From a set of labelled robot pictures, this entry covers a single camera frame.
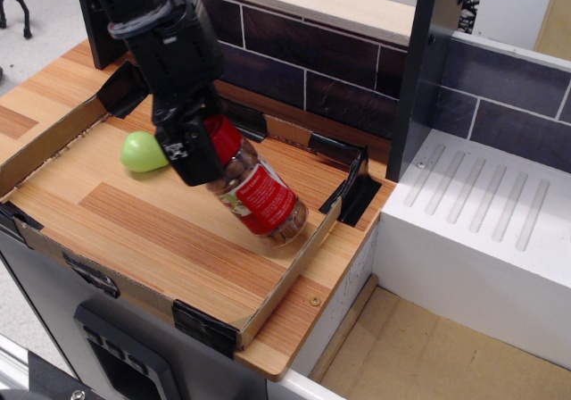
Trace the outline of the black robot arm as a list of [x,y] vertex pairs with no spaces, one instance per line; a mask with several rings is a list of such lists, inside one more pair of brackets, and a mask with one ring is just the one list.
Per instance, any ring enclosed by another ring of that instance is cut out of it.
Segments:
[[223,165],[205,121],[220,111],[213,83],[224,61],[202,0],[88,1],[134,58],[101,87],[107,112],[123,119],[151,96],[156,140],[180,178],[189,186],[220,179]]

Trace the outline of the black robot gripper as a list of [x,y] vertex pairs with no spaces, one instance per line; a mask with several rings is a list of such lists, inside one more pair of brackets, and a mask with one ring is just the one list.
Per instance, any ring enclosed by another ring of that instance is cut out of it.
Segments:
[[214,94],[196,94],[221,77],[223,53],[202,0],[165,0],[120,25],[153,94],[155,138],[188,186],[221,179],[223,165],[205,121],[220,111]]

